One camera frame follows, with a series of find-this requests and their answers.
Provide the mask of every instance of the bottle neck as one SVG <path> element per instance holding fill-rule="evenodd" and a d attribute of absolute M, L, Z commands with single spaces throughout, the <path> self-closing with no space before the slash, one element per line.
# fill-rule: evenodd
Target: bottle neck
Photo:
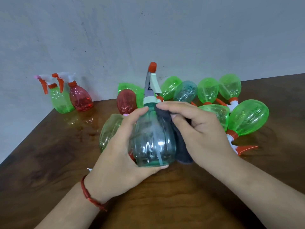
<path fill-rule="evenodd" d="M 156 105 L 157 103 L 146 103 L 146 104 L 144 104 L 144 107 L 149 107 L 149 111 L 151 111 L 151 110 L 155 110 L 155 105 Z"/>

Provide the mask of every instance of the red spray bottle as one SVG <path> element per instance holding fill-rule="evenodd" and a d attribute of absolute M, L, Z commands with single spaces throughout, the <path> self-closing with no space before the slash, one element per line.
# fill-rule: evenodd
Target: red spray bottle
<path fill-rule="evenodd" d="M 78 86 L 74 80 L 75 73 L 71 72 L 59 72 L 52 74 L 52 77 L 57 78 L 59 83 L 60 92 L 63 92 L 64 82 L 68 82 L 70 87 L 70 100 L 77 111 L 83 112 L 93 107 L 92 98 L 89 93 Z"/>

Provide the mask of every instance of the wooden table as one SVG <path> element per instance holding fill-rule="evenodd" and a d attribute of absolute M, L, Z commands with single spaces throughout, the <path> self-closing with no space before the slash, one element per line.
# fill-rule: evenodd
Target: wooden table
<path fill-rule="evenodd" d="M 270 116 L 260 130 L 236 141 L 260 146 L 242 158 L 305 193 L 305 74 L 242 82 L 240 100 L 246 99 L 264 102 Z M 52 110 L 43 119 L 0 165 L 0 228 L 34 228 L 51 211 L 93 167 L 99 133 L 112 113 L 118 113 L 116 100 L 96 102 L 83 113 Z M 176 162 L 119 197 L 91 228 L 263 225 L 205 170 Z"/>

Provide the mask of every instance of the dark cloth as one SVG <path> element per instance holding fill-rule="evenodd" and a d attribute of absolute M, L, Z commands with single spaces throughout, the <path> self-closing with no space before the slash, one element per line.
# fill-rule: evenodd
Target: dark cloth
<path fill-rule="evenodd" d="M 165 111 L 157 108 L 155 106 L 155 111 L 158 117 L 163 118 L 165 121 L 170 122 L 173 131 L 175 133 L 175 139 L 176 139 L 176 147 L 177 147 L 177 152 L 176 152 L 176 160 L 182 164 L 190 164 L 193 162 L 192 157 L 190 156 L 188 150 L 186 149 L 185 142 L 183 140 L 183 137 L 180 133 L 180 131 L 177 129 L 175 124 L 172 121 L 171 118 L 171 112 L 170 111 Z M 186 119 L 186 121 L 191 124 L 192 120 L 191 119 Z"/>

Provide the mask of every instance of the left hand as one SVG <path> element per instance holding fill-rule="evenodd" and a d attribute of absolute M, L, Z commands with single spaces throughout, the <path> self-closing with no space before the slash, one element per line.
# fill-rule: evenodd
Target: left hand
<path fill-rule="evenodd" d="M 89 193 L 101 203 L 127 192 L 147 177 L 168 167 L 138 167 L 128 155 L 133 126 L 147 111 L 148 107 L 136 109 L 122 121 L 93 170 L 85 178 L 84 183 Z"/>

